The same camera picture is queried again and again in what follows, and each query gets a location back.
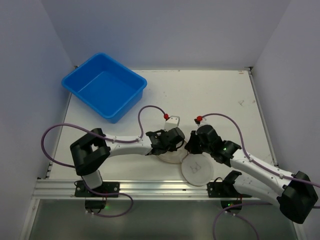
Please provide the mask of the round beige mesh laundry bag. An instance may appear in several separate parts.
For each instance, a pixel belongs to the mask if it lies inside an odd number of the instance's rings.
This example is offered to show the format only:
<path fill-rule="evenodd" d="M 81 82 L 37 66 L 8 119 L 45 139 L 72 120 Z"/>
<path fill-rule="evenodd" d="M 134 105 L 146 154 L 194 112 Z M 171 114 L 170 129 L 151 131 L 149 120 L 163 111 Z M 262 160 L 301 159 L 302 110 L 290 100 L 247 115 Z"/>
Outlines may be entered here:
<path fill-rule="evenodd" d="M 161 161 L 178 165 L 184 179 L 191 185 L 202 187 L 208 184 L 214 176 L 214 167 L 204 154 L 191 154 L 185 149 L 186 141 L 176 151 L 168 151 L 158 155 Z"/>

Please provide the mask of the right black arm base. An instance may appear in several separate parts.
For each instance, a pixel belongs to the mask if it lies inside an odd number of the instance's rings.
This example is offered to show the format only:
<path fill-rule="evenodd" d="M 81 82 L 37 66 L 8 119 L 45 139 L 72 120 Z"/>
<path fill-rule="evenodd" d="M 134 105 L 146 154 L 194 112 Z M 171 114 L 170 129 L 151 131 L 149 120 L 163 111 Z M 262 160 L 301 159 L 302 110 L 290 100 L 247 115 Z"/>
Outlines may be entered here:
<path fill-rule="evenodd" d="M 248 194 L 237 192 L 233 185 L 241 175 L 242 173 L 239 171 L 232 170 L 224 179 L 217 177 L 214 181 L 209 182 L 206 185 L 208 197 L 220 198 L 220 205 L 223 209 L 241 204 L 243 198 L 251 198 L 252 196 Z"/>

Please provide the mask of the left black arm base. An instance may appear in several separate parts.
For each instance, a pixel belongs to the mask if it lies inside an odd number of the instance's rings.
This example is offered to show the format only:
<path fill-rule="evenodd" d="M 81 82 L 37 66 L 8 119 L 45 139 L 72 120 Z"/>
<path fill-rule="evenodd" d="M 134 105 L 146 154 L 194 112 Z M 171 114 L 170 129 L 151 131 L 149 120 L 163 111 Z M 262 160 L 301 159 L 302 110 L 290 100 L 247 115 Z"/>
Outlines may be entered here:
<path fill-rule="evenodd" d="M 95 198 L 95 200 L 85 200 L 84 207 L 90 213 L 100 213 L 107 206 L 107 197 L 101 194 L 118 193 L 120 183 L 116 181 L 103 182 L 101 186 L 89 191 L 82 180 L 75 181 L 74 196 L 77 198 Z"/>

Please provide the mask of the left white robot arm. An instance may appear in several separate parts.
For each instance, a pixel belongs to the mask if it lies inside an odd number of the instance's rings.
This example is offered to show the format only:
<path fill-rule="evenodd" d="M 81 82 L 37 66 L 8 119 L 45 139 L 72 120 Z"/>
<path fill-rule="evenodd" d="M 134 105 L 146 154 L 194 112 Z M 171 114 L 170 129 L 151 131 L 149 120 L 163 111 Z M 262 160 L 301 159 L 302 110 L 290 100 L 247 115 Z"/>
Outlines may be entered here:
<path fill-rule="evenodd" d="M 170 130 L 149 131 L 138 140 L 111 140 L 107 145 L 102 129 L 95 128 L 70 145 L 76 174 L 91 190 L 102 186 L 99 168 L 109 157 L 122 155 L 155 155 L 177 151 L 185 140 L 184 133 L 174 127 Z"/>

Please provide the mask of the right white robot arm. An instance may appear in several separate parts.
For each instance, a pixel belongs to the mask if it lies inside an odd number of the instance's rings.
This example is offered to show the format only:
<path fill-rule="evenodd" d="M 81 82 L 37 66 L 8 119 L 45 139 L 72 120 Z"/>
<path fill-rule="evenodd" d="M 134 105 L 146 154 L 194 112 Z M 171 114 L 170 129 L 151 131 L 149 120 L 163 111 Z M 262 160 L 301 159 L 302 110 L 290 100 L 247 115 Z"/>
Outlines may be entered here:
<path fill-rule="evenodd" d="M 292 173 L 255 159 L 239 144 L 223 140 L 209 124 L 191 131 L 185 149 L 191 154 L 209 154 L 217 163 L 233 168 L 224 179 L 226 192 L 273 204 L 294 223 L 304 223 L 319 199 L 307 174 Z"/>

